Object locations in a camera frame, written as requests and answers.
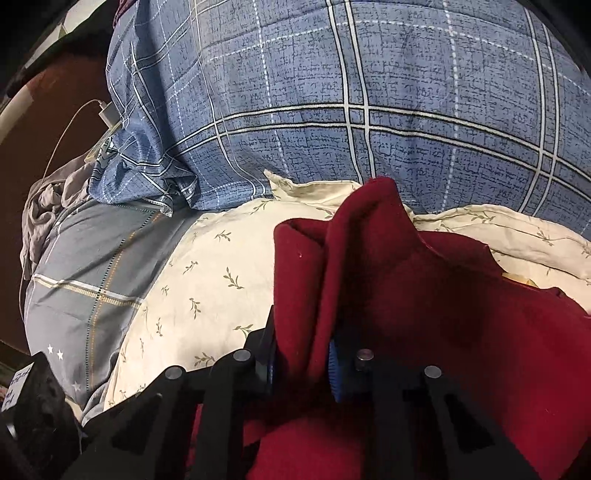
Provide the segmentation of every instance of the crumpled fabric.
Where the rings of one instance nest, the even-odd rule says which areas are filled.
[[[82,205],[88,198],[88,180],[94,161],[86,154],[74,158],[48,177],[38,180],[29,190],[22,212],[21,266],[23,279],[30,280],[46,247],[49,232],[59,214]]]
[[[519,2],[447,4],[136,1],[106,66],[123,128],[90,194],[172,215],[175,193],[268,197],[265,169],[382,175],[416,214],[502,205],[591,239],[589,76]]]
[[[591,433],[591,317],[559,288],[505,278],[474,239],[417,232],[386,178],[329,221],[279,224],[274,241],[279,374],[246,409],[243,444],[260,441],[248,480],[364,478],[371,408],[335,403],[326,379],[341,326],[376,359],[440,367],[542,480],[577,458]]]

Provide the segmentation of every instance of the metal pin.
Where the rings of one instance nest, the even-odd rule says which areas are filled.
[[[241,348],[240,350],[236,350],[232,356],[237,362],[246,362],[247,360],[250,360],[251,353],[245,348]]]
[[[183,374],[183,370],[180,367],[169,367],[164,372],[164,376],[169,380],[176,380]]]
[[[355,369],[358,372],[367,372],[371,369],[371,360],[374,359],[374,353],[369,348],[357,350],[355,355]]]
[[[425,375],[429,378],[439,378],[441,376],[441,368],[435,365],[429,365],[425,367]]]

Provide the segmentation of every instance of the red fabric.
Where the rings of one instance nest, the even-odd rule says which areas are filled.
[[[410,367],[438,365],[504,430],[543,480],[591,431],[590,318],[559,289],[501,277],[488,248],[419,235],[395,184],[354,192],[330,222],[275,229],[274,316],[284,380],[246,425],[261,438],[249,480],[357,480],[371,414],[326,387],[330,337],[354,322],[364,346]]]

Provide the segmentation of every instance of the gray cloth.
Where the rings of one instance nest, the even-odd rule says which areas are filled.
[[[94,161],[85,163],[85,157],[86,154],[70,160],[48,177],[37,180],[29,190],[22,212],[21,265],[25,280],[37,268],[58,215],[88,199],[88,179]]]
[[[51,229],[27,288],[25,330],[31,353],[47,355],[85,411],[97,411],[133,315],[200,215],[184,205],[169,218],[149,204],[88,200]]]

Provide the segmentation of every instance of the brown wall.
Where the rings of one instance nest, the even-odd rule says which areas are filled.
[[[23,352],[28,352],[28,346],[18,308],[22,209],[29,188],[43,176],[51,152],[76,110],[94,98],[111,101],[105,63],[104,58],[72,54],[56,59],[27,84],[33,102],[0,144],[0,162],[6,172],[0,209],[0,340]],[[105,132],[98,112],[99,106],[93,103],[78,114],[51,162],[50,171],[82,155]]]

